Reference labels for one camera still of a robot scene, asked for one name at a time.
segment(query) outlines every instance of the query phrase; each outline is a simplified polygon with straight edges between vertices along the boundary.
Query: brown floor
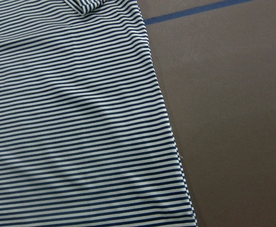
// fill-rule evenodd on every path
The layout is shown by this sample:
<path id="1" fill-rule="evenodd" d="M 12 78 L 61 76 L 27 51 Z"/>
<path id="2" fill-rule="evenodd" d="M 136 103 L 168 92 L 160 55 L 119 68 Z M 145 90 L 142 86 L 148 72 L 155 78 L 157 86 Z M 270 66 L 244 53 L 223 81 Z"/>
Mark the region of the brown floor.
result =
<path id="1" fill-rule="evenodd" d="M 138 0 L 144 19 L 218 0 Z M 276 0 L 147 26 L 199 227 L 276 227 Z"/>

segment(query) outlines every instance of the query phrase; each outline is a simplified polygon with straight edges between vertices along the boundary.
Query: striped fabric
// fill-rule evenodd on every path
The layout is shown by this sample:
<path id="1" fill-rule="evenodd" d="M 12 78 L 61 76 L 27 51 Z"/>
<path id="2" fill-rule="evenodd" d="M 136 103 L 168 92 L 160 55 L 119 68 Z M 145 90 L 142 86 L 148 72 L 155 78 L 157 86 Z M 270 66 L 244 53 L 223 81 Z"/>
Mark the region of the striped fabric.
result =
<path id="1" fill-rule="evenodd" d="M 0 0 L 0 227 L 196 226 L 133 0 Z"/>

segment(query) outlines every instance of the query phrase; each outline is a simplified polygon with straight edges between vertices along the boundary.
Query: fabric fold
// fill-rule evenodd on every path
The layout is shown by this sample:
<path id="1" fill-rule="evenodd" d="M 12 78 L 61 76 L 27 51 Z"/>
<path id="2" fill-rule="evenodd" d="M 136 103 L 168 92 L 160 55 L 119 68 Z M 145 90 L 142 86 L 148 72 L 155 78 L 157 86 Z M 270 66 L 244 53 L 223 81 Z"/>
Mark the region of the fabric fold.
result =
<path id="1" fill-rule="evenodd" d="M 106 0 L 64 0 L 80 15 L 86 15 L 105 3 Z"/>

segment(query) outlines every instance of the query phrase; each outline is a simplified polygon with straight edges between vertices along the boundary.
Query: blue tape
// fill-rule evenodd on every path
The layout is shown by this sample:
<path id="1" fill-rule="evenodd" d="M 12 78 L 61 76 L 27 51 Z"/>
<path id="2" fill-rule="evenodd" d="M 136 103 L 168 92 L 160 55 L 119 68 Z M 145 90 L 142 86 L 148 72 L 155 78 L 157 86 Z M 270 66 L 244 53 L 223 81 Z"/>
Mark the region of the blue tape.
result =
<path id="1" fill-rule="evenodd" d="M 163 21 L 167 21 L 167 20 L 185 17 L 185 16 L 192 15 L 192 14 L 202 13 L 202 12 L 206 12 L 206 11 L 210 11 L 210 10 L 214 10 L 214 9 L 218 9 L 218 8 L 236 5 L 236 4 L 244 3 L 247 1 L 253 1 L 253 0 L 219 1 L 219 2 L 208 4 L 208 5 L 204 5 L 204 6 L 198 6 L 195 8 L 186 9 L 186 10 L 182 10 L 182 11 L 175 12 L 175 13 L 170 13 L 170 14 L 165 14 L 165 15 L 158 16 L 158 17 L 149 18 L 149 19 L 144 20 L 144 23 L 146 25 L 151 25 L 151 24 L 155 24 L 155 23 L 159 23 L 159 22 L 163 22 Z"/>

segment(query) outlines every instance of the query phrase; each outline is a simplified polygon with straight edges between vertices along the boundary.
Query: navy and white striped fabric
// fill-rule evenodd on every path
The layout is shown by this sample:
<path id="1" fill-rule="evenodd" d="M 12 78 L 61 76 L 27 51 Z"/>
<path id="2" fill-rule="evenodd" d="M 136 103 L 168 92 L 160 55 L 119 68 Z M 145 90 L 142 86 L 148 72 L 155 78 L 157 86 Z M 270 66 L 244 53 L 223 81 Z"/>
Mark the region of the navy and white striped fabric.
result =
<path id="1" fill-rule="evenodd" d="M 132 0 L 0 0 L 0 227 L 196 226 Z"/>

